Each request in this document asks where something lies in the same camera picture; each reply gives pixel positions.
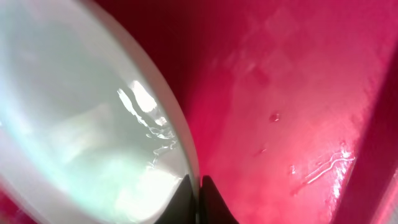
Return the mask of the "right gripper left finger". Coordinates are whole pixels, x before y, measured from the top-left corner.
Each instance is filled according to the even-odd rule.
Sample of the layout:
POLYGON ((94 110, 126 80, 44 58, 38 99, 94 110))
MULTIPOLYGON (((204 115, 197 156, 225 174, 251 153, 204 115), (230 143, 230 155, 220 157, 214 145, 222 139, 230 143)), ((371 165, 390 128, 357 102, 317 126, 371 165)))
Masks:
POLYGON ((196 201, 186 175, 155 224, 196 224, 196 201))

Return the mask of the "white plate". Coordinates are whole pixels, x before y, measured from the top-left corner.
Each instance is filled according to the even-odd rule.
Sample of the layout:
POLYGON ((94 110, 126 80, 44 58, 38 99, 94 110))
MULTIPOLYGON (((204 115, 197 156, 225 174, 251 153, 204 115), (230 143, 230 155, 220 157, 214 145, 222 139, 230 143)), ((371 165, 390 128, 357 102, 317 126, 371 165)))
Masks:
POLYGON ((198 159, 145 50, 93 1, 1 2, 1 187, 37 223, 155 223, 198 159))

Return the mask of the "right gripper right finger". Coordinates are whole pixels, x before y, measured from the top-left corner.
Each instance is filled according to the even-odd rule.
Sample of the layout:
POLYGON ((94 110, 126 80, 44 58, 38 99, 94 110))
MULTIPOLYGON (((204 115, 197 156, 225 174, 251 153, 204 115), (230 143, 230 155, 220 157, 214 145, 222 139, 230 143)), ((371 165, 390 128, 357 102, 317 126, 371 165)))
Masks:
POLYGON ((201 224, 238 224, 212 178, 203 176, 199 191, 199 217, 201 224))

